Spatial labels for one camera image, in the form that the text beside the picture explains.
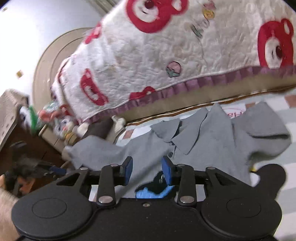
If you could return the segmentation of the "person's left hand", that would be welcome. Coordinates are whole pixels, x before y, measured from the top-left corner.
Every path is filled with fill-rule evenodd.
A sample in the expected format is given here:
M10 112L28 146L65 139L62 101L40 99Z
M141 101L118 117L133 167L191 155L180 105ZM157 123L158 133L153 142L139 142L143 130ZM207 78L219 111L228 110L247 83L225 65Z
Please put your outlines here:
M17 240L20 235L11 221L11 210L18 199L6 190L5 175L1 175L1 240Z

